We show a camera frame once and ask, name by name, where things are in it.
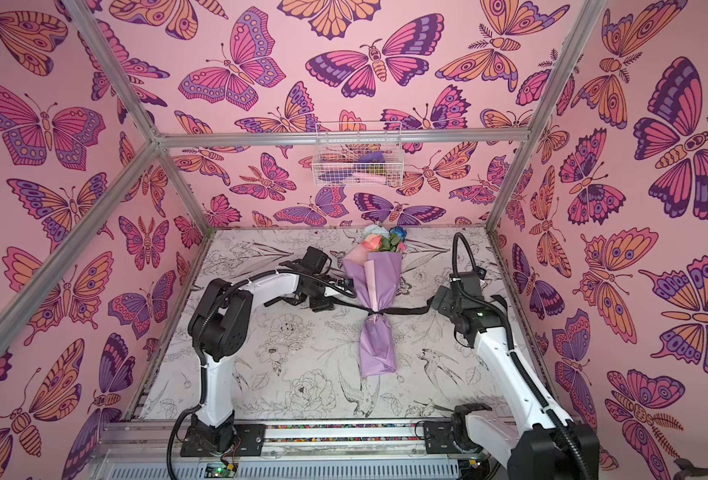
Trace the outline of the blue fake flower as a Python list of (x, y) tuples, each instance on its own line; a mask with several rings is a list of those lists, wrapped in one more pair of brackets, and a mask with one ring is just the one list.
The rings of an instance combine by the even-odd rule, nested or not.
[(407, 237), (407, 231), (401, 226), (395, 226), (390, 230), (390, 237), (398, 243), (403, 242)]

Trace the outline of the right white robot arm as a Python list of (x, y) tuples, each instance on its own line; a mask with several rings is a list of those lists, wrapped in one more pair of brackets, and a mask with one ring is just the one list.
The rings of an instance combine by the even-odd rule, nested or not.
[(485, 453), (511, 479), (596, 479), (600, 442), (575, 422), (544, 386), (516, 345), (506, 300), (483, 295), (484, 270), (463, 272), (459, 254), (472, 252), (462, 233), (453, 237), (449, 284), (431, 307), (454, 326), (459, 343), (482, 360), (512, 415), (507, 424), (485, 403), (459, 405), (450, 418), (451, 438), (465, 453)]

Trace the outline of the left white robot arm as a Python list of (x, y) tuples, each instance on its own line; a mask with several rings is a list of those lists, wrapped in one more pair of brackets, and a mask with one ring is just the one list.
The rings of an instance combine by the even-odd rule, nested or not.
[(259, 307), (284, 302), (310, 303), (314, 311), (334, 306), (340, 297), (354, 299), (353, 281), (329, 274), (330, 257), (309, 247), (305, 255), (235, 282), (216, 278), (207, 285), (188, 325), (200, 366), (198, 403), (176, 420), (191, 420), (184, 448), (202, 453), (233, 452), (238, 433), (231, 392), (236, 357), (245, 345), (251, 315)]

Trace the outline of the black ribbon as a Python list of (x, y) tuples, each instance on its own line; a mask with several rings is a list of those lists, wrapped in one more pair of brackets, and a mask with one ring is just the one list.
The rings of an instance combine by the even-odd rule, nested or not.
[(369, 316), (372, 316), (372, 315), (417, 316), (417, 315), (424, 315), (429, 312), (429, 310), (431, 309), (431, 303), (433, 301), (433, 297), (429, 298), (427, 303), (421, 307), (413, 307), (413, 308), (389, 307), (389, 308), (382, 309), (382, 310), (372, 310), (369, 307), (346, 302), (346, 301), (341, 300), (336, 297), (328, 297), (328, 300), (334, 305), (339, 305), (339, 306), (344, 306), (344, 307), (349, 307), (349, 308), (354, 308), (354, 309), (365, 311)]

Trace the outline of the pink fake rose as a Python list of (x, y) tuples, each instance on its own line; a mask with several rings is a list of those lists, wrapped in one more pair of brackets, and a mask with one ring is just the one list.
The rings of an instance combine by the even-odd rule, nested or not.
[(379, 234), (370, 234), (362, 242), (362, 247), (369, 252), (378, 252), (383, 246), (384, 237)]

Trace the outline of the pink purple wrapping paper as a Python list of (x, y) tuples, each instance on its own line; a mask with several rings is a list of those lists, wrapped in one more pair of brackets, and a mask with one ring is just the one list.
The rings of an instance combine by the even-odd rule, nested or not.
[[(372, 310), (392, 306), (401, 278), (401, 253), (369, 252), (360, 245), (342, 263), (362, 306)], [(392, 326), (387, 315), (367, 314), (359, 339), (359, 364), (362, 378), (397, 371)]]

